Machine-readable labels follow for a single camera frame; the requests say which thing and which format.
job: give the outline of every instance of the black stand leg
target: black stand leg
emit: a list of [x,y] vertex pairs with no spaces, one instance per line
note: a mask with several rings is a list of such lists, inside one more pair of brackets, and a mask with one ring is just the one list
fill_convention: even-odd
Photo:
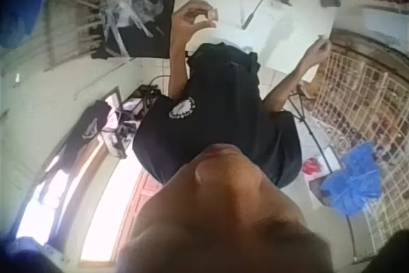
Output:
[[[294,96],[297,96],[298,99],[300,100],[300,109],[301,109],[301,110],[299,110],[298,107],[297,107],[297,106],[294,104],[294,102],[291,100],[291,98],[294,97]],[[294,94],[291,94],[291,95],[288,97],[288,100],[289,100],[290,104],[293,106],[295,112],[297,113],[297,115],[293,114],[293,116],[294,116],[296,119],[298,119],[298,120],[300,121],[300,123],[304,123],[305,127],[307,127],[308,133],[309,133],[309,135],[313,138],[315,144],[317,145],[317,147],[318,147],[318,149],[319,149],[319,151],[320,151],[320,153],[321,153],[321,156],[323,157],[324,162],[325,162],[325,164],[326,164],[327,167],[328,167],[328,170],[330,171],[330,173],[333,173],[334,171],[332,170],[332,168],[331,168],[331,166],[330,166],[330,164],[329,164],[329,162],[328,162],[328,160],[327,160],[327,158],[326,158],[326,156],[325,156],[325,154],[324,154],[324,152],[323,152],[323,150],[322,150],[321,145],[319,144],[317,138],[316,138],[315,135],[314,135],[314,132],[312,132],[310,126],[308,125],[307,121],[305,120],[304,107],[303,107],[303,105],[302,105],[302,99],[301,99],[301,98],[302,98],[302,94],[301,94],[299,91],[297,91],[297,92],[294,93]],[[356,248],[356,243],[355,243],[355,236],[354,236],[353,230],[352,230],[351,219],[350,219],[348,216],[346,217],[346,222],[347,222],[347,224],[348,224],[348,228],[349,228],[350,235],[351,235],[353,263],[358,263],[358,261],[357,261],[357,248]]]
[[[300,100],[300,109],[301,110],[299,110],[298,107],[292,101],[291,98],[294,97],[294,96],[297,96],[298,99]],[[301,94],[300,93],[292,94],[292,95],[290,95],[288,97],[288,100],[289,100],[290,104],[293,106],[295,112],[297,113],[297,115],[293,114],[293,116],[296,119],[298,119],[300,121],[300,123],[303,123],[305,125],[305,127],[307,127],[308,133],[313,138],[316,146],[318,147],[318,150],[320,151],[321,156],[324,159],[325,165],[328,167],[328,170],[330,171],[330,173],[333,173],[333,170],[332,170],[332,168],[331,168],[331,166],[330,166],[330,164],[329,164],[329,162],[328,162],[328,160],[327,160],[327,158],[326,158],[326,156],[324,154],[324,151],[322,150],[322,147],[321,147],[320,143],[318,142],[317,138],[314,135],[314,132],[311,130],[310,126],[308,125],[307,121],[305,120],[305,112],[304,112],[304,107],[302,105]]]

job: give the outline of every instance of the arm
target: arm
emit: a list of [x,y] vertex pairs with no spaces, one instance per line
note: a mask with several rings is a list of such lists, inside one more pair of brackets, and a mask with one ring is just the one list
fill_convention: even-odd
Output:
[[287,75],[267,96],[264,98],[264,106],[269,113],[282,110],[289,94],[296,88],[302,76],[309,68],[301,60],[296,69]]
[[169,78],[169,97],[178,99],[186,86],[187,71],[185,49],[193,35],[201,29],[215,27],[212,20],[195,23],[199,15],[207,16],[212,10],[207,2],[190,0],[172,15],[172,38],[170,48],[171,77]]
[[168,95],[171,99],[178,99],[187,82],[185,62],[185,48],[172,47],[170,51],[171,76],[169,78]]
[[296,69],[284,78],[264,99],[264,107],[269,113],[280,111],[286,103],[289,94],[296,88],[302,76],[307,71],[320,63],[325,62],[331,51],[330,40],[320,37],[305,52],[304,57]]

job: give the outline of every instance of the white circular logo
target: white circular logo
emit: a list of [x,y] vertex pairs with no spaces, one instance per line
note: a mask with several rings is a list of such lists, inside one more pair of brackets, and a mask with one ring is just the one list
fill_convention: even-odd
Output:
[[192,97],[182,100],[179,104],[169,112],[169,117],[172,119],[186,118],[193,113],[196,108],[196,103]]

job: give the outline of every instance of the hair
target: hair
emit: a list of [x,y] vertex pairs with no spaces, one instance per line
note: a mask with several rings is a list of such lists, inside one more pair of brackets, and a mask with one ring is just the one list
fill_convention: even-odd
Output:
[[333,272],[328,244],[317,234],[290,223],[273,223],[262,235],[266,263],[258,270],[233,244],[215,236],[148,230],[122,250],[118,273]]

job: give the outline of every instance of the black t-shirt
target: black t-shirt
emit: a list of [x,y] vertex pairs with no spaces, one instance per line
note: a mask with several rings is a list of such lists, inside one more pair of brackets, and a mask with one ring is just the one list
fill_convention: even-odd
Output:
[[154,178],[166,183],[208,146],[233,144],[284,187],[301,168],[293,116],[268,114],[257,74],[232,61],[223,48],[221,53],[205,52],[190,62],[195,67],[178,101],[158,97],[137,131],[135,154]]

